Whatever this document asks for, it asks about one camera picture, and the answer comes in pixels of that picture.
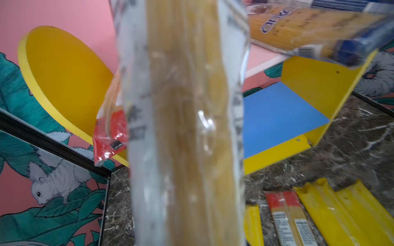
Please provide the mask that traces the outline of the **dark-blue-top Arbella spaghetti pack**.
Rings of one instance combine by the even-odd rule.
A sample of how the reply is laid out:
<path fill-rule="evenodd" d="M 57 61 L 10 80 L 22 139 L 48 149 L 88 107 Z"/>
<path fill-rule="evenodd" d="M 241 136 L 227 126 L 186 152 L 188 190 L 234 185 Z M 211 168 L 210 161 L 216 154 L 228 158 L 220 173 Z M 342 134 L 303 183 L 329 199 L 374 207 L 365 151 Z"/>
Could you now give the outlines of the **dark-blue-top Arbella spaghetti pack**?
<path fill-rule="evenodd" d="M 306 8 L 289 2 L 253 3 L 246 10 L 252 43 L 346 67 L 362 65 L 394 35 L 393 15 Z"/>

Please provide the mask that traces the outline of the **blue Barilla spaghetti pack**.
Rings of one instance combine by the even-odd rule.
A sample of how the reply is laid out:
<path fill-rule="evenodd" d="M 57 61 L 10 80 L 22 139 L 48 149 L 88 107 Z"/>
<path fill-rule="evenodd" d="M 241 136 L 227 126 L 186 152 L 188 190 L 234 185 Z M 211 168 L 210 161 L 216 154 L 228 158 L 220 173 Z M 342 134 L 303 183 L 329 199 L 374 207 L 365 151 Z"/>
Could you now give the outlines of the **blue Barilla spaghetti pack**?
<path fill-rule="evenodd" d="M 326 8 L 342 11 L 394 14 L 394 1 L 364 0 L 315 0 L 312 8 Z"/>

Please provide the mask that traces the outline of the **clear blue-end spaghetti pack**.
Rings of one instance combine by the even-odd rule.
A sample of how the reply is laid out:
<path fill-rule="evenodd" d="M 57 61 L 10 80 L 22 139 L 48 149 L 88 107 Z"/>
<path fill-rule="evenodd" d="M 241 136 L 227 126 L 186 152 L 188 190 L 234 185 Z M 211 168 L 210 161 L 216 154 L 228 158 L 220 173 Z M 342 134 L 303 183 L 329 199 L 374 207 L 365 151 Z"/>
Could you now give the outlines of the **clear blue-end spaghetti pack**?
<path fill-rule="evenodd" d="M 242 1 L 111 1 L 135 243 L 244 246 Z"/>

